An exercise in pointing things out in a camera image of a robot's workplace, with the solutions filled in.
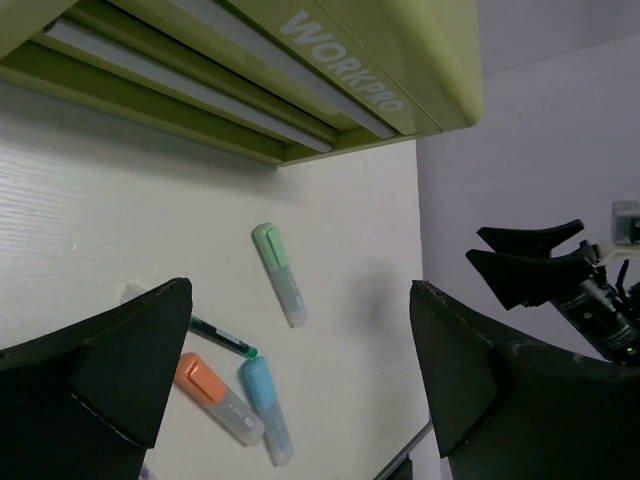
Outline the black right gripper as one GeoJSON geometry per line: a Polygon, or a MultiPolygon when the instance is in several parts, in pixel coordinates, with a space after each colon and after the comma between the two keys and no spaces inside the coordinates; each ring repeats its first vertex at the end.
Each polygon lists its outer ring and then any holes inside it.
{"type": "Polygon", "coordinates": [[[578,255],[549,258],[554,248],[583,230],[578,219],[546,229],[482,227],[478,236],[495,252],[473,249],[466,258],[505,309],[552,300],[604,359],[637,365],[639,284],[625,285],[630,261],[622,262],[610,283],[599,248],[587,241],[580,243],[578,255]]]}

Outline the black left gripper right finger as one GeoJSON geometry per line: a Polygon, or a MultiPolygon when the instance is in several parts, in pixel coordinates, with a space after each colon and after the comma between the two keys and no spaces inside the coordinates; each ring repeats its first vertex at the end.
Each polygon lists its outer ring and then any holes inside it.
{"type": "Polygon", "coordinates": [[[429,282],[410,322],[439,454],[456,479],[635,479],[639,372],[550,345],[429,282]]]}

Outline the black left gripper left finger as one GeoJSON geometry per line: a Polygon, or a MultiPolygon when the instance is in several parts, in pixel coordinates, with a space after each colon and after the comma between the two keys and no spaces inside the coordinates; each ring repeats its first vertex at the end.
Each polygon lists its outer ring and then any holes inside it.
{"type": "Polygon", "coordinates": [[[2,350],[2,478],[138,478],[191,313],[191,282],[174,278],[2,350]]]}

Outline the green highlighter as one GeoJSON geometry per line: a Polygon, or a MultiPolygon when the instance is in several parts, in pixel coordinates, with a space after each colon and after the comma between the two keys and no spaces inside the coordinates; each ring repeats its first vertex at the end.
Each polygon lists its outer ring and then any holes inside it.
{"type": "Polygon", "coordinates": [[[303,326],[308,313],[279,230],[271,223],[263,223],[251,236],[289,326],[303,326]]]}

